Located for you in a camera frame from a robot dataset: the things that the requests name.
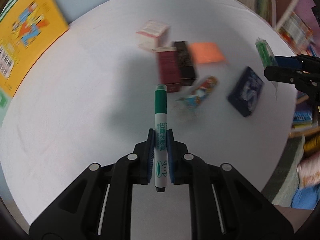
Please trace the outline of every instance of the white tabletop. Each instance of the white tabletop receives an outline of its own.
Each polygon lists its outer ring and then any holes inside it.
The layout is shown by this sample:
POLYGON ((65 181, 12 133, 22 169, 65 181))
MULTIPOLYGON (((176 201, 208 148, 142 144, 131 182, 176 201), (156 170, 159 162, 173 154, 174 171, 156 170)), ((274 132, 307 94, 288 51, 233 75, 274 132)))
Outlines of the white tabletop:
MULTIPOLYGON (((255 41, 293 55, 281 38, 234 0, 111 0, 73 22, 42 55, 5 117, 0 161, 28 223, 90 163, 114 163, 146 140, 159 79, 156 56, 137 47, 135 32, 150 19, 171 26, 171 41, 216 42, 228 59, 196 66, 200 77, 214 75, 220 84, 192 122, 177 122, 169 112, 175 139, 207 163, 231 163, 258 190, 271 176, 296 92, 279 84, 276 100, 255 41), (244 118, 226 97, 247 65, 265 85, 255 112, 244 118)), ((168 109, 179 95, 168 94, 168 109)), ((163 194, 135 186, 132 208, 132 239, 190 238, 187 186, 169 185, 163 194)))

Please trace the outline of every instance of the gray fabric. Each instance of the gray fabric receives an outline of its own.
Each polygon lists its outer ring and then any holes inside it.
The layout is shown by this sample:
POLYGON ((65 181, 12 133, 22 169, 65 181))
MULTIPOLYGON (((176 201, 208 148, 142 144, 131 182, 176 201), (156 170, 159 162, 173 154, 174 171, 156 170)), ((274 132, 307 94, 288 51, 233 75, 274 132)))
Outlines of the gray fabric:
POLYGON ((290 207, 299 186, 297 165, 303 156, 305 138, 288 139, 282 156, 262 194, 273 204, 290 207))

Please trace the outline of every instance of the marker pen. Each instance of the marker pen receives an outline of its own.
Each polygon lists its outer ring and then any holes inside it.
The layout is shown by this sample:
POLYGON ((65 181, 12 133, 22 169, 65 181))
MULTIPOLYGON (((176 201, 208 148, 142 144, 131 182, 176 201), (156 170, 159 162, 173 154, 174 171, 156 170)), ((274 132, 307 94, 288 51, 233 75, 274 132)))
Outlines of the marker pen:
POLYGON ((167 87, 157 85, 155 92, 155 186, 164 192, 167 186, 167 87))

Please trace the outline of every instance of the small white box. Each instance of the small white box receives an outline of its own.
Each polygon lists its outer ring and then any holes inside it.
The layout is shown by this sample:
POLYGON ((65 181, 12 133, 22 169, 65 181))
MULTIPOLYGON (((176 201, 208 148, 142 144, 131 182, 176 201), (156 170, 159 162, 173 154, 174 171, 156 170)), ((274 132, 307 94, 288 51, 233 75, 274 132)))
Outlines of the small white box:
POLYGON ((153 50, 165 45, 170 26, 156 21, 148 21, 138 32, 138 46, 143 49, 153 50))

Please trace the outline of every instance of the orange square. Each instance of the orange square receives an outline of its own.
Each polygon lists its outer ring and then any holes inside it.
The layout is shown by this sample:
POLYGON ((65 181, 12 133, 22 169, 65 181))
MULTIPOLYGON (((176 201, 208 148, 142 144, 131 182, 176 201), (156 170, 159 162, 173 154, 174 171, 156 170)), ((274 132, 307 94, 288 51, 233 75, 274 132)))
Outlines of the orange square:
POLYGON ((226 60, 217 44, 212 42, 192 43, 189 48, 196 64, 226 60))

